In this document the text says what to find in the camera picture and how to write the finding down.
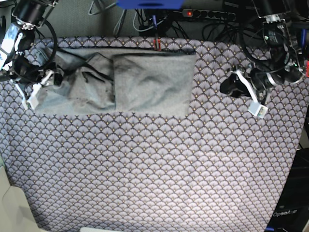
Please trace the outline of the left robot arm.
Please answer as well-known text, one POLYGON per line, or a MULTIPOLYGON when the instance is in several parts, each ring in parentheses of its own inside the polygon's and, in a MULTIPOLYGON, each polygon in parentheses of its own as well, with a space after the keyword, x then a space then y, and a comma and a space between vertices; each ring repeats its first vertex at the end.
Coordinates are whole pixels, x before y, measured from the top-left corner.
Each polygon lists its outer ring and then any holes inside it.
POLYGON ((255 14, 239 27, 239 44, 252 68, 234 68, 220 85, 220 92, 235 98, 250 97, 264 104, 271 89, 288 82, 298 83, 305 76, 306 28, 293 15, 288 0, 254 0, 255 14), (258 35, 264 41, 270 57, 260 59, 248 47, 244 31, 248 26, 258 26, 258 35))

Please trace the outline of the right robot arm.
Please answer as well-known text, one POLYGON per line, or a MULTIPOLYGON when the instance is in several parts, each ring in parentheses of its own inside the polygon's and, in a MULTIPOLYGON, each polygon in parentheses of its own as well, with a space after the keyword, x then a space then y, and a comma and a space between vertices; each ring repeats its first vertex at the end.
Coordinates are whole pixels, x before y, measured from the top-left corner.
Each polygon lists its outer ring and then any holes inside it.
POLYGON ((19 1, 12 12, 15 22, 9 26, 0 43, 0 80, 11 80, 25 102, 29 99, 27 87, 34 84, 44 86, 50 78, 53 78, 55 85, 62 81, 61 70, 54 62, 58 50, 57 36, 47 21, 57 4, 57 0, 19 1), (31 48, 36 30, 43 25, 46 25, 52 34, 53 49, 41 66, 35 66, 25 58, 25 51, 31 48))

